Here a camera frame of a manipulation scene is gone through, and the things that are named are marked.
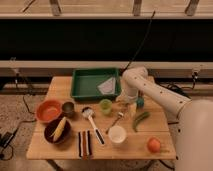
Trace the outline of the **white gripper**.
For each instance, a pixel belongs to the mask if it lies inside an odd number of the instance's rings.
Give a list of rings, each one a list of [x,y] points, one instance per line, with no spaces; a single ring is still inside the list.
[[[128,113],[130,116],[134,117],[136,115],[138,91],[136,89],[123,89],[122,99],[128,104]]]

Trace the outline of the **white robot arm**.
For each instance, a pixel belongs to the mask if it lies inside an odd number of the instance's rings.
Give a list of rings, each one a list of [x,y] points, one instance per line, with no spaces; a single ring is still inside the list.
[[[142,91],[178,117],[175,171],[213,171],[213,101],[192,100],[150,82],[145,67],[124,71],[122,79],[129,102]]]

